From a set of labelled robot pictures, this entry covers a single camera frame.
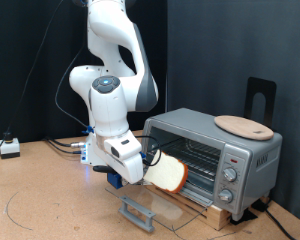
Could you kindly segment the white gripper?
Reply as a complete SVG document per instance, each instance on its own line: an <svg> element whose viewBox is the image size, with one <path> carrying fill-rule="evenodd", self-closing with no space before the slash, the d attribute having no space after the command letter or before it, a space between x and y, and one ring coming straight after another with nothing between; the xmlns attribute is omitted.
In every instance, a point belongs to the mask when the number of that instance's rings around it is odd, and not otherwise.
<svg viewBox="0 0 300 240"><path fill-rule="evenodd" d="M93 141L96 155L129 183L143 178L142 146L130 130L115 137L94 135Z"/></svg>

